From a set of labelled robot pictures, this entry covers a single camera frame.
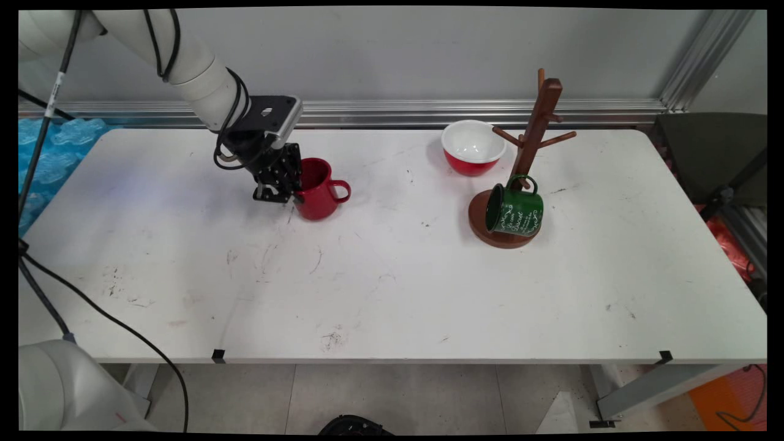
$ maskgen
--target red mug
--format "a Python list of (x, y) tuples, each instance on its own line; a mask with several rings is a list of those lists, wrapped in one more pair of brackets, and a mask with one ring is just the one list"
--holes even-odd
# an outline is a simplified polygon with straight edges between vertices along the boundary
[[(302, 160), (302, 191), (295, 191), (303, 201), (294, 199), (294, 206), (305, 219), (317, 221), (334, 213), (338, 204), (351, 197), (351, 186), (344, 180), (331, 180), (332, 167), (324, 159), (305, 158)], [(345, 197), (338, 198), (335, 187), (348, 191)]]

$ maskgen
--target table leg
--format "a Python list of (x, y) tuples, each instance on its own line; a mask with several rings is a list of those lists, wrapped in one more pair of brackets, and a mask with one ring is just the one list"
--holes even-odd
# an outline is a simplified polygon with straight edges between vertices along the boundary
[(588, 367), (599, 398), (610, 395), (610, 392), (617, 391), (623, 386), (623, 381), (616, 365), (591, 364)]
[(602, 369), (592, 368), (591, 373), (600, 393), (597, 406), (601, 418), (618, 421), (626, 415), (656, 406), (741, 367), (742, 365), (724, 364), (665, 364), (604, 396), (599, 387), (602, 381), (605, 384), (608, 381), (597, 379)]
[(134, 363), (128, 369), (125, 375), (125, 380), (122, 382), (122, 387), (132, 392), (131, 396), (136, 408), (139, 412), (147, 418), (147, 412), (150, 409), (150, 390), (155, 381), (155, 375), (158, 373), (157, 363)]

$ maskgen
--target mug handle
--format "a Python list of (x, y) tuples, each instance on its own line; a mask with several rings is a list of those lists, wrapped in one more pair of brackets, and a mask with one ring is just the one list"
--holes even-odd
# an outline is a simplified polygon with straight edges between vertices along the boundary
[(343, 187), (343, 188), (346, 189), (346, 191), (348, 191), (348, 195), (345, 195), (342, 198), (335, 199), (335, 202), (337, 202), (339, 204), (342, 204), (342, 203), (344, 203), (345, 201), (347, 201), (351, 197), (351, 186), (346, 181), (344, 181), (344, 180), (331, 180), (331, 181), (329, 181), (329, 184), (332, 185), (333, 187)]
[(514, 180), (520, 179), (522, 177), (524, 177), (527, 180), (530, 180), (534, 184), (534, 192), (532, 193), (532, 195), (535, 195), (536, 192), (539, 190), (539, 187), (536, 185), (536, 181), (533, 180), (533, 178), (531, 178), (527, 174), (513, 174), (512, 177), (509, 178), (509, 182), (506, 183), (506, 188), (509, 188), (509, 186), (514, 182)]

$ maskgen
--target floor tile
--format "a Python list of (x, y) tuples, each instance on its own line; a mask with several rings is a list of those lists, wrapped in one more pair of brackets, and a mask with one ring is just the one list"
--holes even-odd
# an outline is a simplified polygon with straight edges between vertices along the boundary
[[(189, 432), (282, 434), (289, 411), (294, 365), (179, 365), (190, 400)], [(147, 420), (162, 431), (183, 424), (180, 382), (166, 365), (150, 392)]]
[(298, 365), (287, 434), (355, 414), (395, 435), (505, 433), (490, 365)]
[[(650, 370), (650, 366), (619, 366), (624, 383)], [(499, 365), (499, 388), (506, 429), (510, 434), (535, 433), (559, 391), (571, 392), (580, 432), (650, 432), (705, 430), (688, 394), (631, 414), (616, 428), (592, 429), (599, 418), (588, 366)]]
[(559, 391), (570, 392), (580, 432), (598, 419), (595, 391), (587, 367), (578, 365), (498, 365), (499, 389), (506, 431), (510, 435), (536, 433)]

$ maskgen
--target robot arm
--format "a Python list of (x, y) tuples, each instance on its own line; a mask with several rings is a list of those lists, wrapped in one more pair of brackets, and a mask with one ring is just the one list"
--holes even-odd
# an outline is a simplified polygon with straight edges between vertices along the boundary
[[(235, 78), (201, 40), (180, 29), (173, 9), (149, 9), (149, 23), (144, 9), (85, 12), (77, 41), (95, 38), (105, 29), (151, 66), (158, 65), (158, 58), (166, 65), (175, 54), (164, 80), (177, 89), (205, 126), (220, 133), (231, 113), (227, 129), (219, 134), (215, 162), (224, 169), (248, 170), (257, 183), (255, 200), (287, 202), (291, 195), (297, 197), (299, 146), (285, 141), (302, 114), (299, 98), (249, 97), (240, 87), (239, 77)], [(73, 19), (73, 10), (19, 11), (19, 61), (62, 50)], [(231, 156), (220, 153), (221, 144)], [(239, 164), (225, 166), (219, 159)]]

